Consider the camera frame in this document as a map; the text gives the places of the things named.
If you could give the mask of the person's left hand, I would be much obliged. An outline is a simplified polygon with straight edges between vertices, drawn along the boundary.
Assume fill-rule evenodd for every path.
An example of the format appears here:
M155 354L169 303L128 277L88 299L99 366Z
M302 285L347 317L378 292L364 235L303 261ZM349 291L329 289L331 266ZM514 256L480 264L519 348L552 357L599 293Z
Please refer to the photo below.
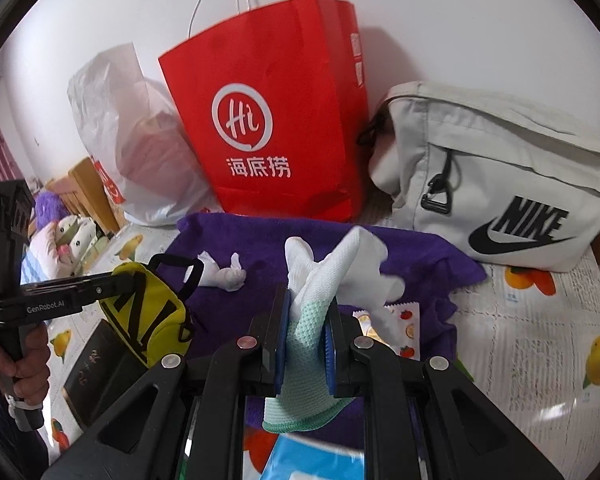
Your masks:
M50 347L48 331L44 323L38 324L24 340L26 351L23 358L14 362L0 347L0 389L9 391L25 404L41 404L47 396L50 384Z

